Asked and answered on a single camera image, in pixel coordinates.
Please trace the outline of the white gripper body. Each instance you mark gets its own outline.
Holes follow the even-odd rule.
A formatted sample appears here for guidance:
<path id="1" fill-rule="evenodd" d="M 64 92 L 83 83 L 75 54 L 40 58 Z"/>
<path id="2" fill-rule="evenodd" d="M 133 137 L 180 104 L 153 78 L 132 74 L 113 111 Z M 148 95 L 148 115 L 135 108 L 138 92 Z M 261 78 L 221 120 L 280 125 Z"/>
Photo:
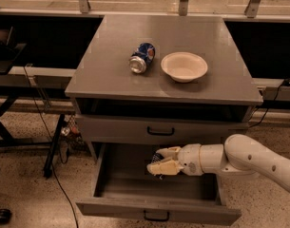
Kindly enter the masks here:
<path id="1" fill-rule="evenodd" d="M 200 164 L 201 145 L 198 143 L 185 145 L 178 153 L 178 161 L 182 172 L 187 176 L 201 176 L 203 174 Z"/>

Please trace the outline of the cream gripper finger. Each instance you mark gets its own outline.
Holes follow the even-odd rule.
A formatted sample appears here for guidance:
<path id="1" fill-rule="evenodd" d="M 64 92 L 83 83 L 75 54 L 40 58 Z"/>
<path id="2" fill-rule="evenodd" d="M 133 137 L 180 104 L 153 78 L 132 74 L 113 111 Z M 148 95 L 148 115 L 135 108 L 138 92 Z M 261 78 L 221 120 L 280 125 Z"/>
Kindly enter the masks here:
<path id="1" fill-rule="evenodd" d="M 171 158 L 173 160 L 176 160 L 178 153 L 180 151 L 181 151 L 181 148 L 179 146 L 172 146 L 168 148 L 161 148 L 157 151 L 157 153 L 162 155 L 165 159 Z"/>
<path id="2" fill-rule="evenodd" d="M 181 172 L 184 168 L 173 160 L 156 161 L 147 166 L 147 170 L 152 175 L 168 175 L 174 176 Z"/>

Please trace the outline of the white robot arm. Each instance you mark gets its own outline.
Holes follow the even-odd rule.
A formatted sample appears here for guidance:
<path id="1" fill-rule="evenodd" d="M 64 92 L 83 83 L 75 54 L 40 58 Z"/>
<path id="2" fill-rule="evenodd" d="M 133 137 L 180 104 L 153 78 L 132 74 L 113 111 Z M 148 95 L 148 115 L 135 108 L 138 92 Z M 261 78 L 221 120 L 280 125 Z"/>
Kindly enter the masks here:
<path id="1" fill-rule="evenodd" d="M 224 144 L 192 143 L 159 149 L 147 171 L 153 176 L 184 173 L 252 179 L 263 175 L 290 193 L 290 160 L 242 134 L 229 136 Z"/>

